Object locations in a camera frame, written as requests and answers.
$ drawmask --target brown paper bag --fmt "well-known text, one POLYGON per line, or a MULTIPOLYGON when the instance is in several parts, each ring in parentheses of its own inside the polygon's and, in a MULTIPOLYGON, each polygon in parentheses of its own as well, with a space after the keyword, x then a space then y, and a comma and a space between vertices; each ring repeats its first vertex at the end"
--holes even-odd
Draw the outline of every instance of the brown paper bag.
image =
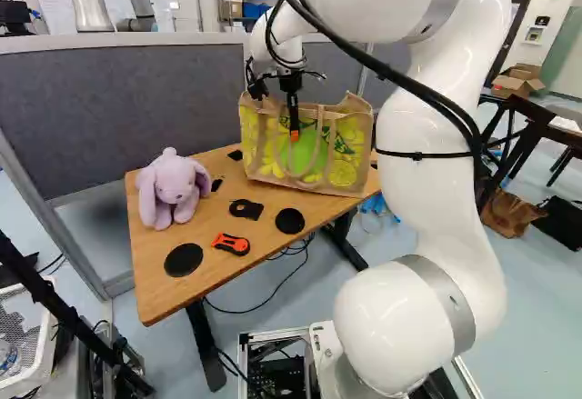
POLYGON ((370 167, 372 107, 347 93, 339 105, 299 104, 299 140, 291 143, 286 105, 269 97, 239 100, 246 175, 327 195, 362 195, 370 167))
POLYGON ((531 222, 547 213, 498 188, 481 212, 481 221, 505 238, 521 237, 531 222))

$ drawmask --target purple plush bunny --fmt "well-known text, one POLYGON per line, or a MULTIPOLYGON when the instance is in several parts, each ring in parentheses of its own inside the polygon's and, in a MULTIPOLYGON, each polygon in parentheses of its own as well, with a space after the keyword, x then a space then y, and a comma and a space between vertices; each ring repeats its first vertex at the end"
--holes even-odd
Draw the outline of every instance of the purple plush bunny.
POLYGON ((145 226, 157 231, 174 221, 188 222, 194 215, 198 198, 210 193, 212 180, 207 170, 193 158, 178 156, 173 147, 167 147, 135 180, 139 190, 139 216, 145 226))

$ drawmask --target blue bin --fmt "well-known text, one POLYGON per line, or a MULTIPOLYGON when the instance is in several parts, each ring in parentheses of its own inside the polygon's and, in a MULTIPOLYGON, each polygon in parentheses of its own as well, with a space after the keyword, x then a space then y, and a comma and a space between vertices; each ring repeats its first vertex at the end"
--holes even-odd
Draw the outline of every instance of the blue bin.
POLYGON ((258 19, 261 16, 261 6, 251 4, 250 2, 243 2, 243 17, 258 19))
POLYGON ((260 4, 258 6, 259 15, 263 15, 264 13, 266 13, 269 8, 271 8, 271 5, 260 4))

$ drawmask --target black circular pad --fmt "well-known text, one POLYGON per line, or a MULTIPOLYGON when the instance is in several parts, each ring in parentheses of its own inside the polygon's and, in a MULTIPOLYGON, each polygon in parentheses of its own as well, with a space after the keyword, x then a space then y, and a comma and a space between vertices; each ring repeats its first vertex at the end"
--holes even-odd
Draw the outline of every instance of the black circular pad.
POLYGON ((188 276, 202 263, 202 248, 194 243, 181 244, 164 261, 166 273, 174 278, 188 276))
POLYGON ((285 208, 276 215, 275 225, 285 234, 300 233, 306 226, 306 219, 295 208, 285 208))

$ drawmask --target bunny ear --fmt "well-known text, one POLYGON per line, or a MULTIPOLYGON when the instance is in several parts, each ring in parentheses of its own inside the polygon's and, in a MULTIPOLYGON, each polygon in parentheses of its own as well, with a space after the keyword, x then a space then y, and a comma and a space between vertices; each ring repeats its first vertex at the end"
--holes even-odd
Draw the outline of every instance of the bunny ear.
POLYGON ((156 222, 156 171, 153 167, 143 168, 137 175, 136 186, 139 189, 139 216, 145 226, 154 226, 156 222))
POLYGON ((189 158, 194 170, 196 171, 196 185, 200 189, 201 196, 208 196, 212 188, 212 178, 203 165, 198 163, 195 159, 189 158))

